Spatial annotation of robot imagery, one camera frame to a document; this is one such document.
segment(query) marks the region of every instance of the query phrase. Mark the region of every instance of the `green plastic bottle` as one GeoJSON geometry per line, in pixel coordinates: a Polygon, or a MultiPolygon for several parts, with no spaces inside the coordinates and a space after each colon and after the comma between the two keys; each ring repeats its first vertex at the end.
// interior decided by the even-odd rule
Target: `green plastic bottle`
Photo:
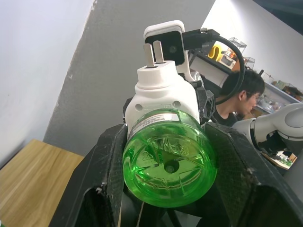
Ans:
{"type": "Polygon", "coordinates": [[[172,208],[201,198],[214,183],[214,151],[199,123],[177,109],[140,118],[123,154],[124,179],[140,200],[172,208]]]}

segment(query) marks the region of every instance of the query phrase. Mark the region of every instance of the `white power adapter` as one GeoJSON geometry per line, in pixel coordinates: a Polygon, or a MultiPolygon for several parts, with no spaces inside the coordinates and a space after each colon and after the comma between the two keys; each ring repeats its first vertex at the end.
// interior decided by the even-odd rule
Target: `white power adapter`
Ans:
{"type": "Polygon", "coordinates": [[[199,122],[199,110],[195,89],[176,70],[174,61],[164,61],[161,43],[153,43],[156,63],[153,61],[152,46],[144,45],[148,64],[137,70],[136,94],[125,112],[128,134],[139,118],[146,113],[175,108],[193,116],[199,122]]]}

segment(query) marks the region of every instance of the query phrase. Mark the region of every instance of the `label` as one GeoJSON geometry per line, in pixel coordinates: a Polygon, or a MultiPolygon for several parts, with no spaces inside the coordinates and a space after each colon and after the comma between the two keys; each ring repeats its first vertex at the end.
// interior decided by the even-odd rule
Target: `label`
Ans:
{"type": "Polygon", "coordinates": [[[156,123],[156,122],[163,122],[163,121],[179,121],[178,115],[175,113],[161,113],[161,114],[156,114],[154,116],[148,117],[144,119],[143,121],[139,122],[137,125],[135,125],[131,132],[129,133],[128,138],[131,138],[133,135],[135,135],[138,131],[143,129],[144,127],[156,123]]]}

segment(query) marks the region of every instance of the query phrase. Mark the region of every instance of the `white wall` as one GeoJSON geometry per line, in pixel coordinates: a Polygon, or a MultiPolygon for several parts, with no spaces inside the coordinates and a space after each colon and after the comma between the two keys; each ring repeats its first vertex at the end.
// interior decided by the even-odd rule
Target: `white wall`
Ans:
{"type": "Polygon", "coordinates": [[[252,0],[216,0],[202,27],[247,44],[254,69],[303,89],[303,36],[252,0]]]}
{"type": "Polygon", "coordinates": [[[0,1],[0,167],[43,139],[92,3],[0,1]]]}

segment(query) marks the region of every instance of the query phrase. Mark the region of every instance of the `metal prong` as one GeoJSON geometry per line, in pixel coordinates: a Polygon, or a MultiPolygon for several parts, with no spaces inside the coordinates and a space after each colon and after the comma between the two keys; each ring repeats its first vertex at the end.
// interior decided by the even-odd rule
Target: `metal prong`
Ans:
{"type": "Polygon", "coordinates": [[[145,58],[147,60],[147,67],[155,67],[155,63],[153,61],[153,52],[151,44],[144,44],[143,46],[145,58]]]}
{"type": "Polygon", "coordinates": [[[155,51],[156,62],[157,63],[164,63],[164,57],[163,57],[161,42],[157,40],[157,41],[153,42],[152,44],[153,44],[153,49],[155,51]]]}

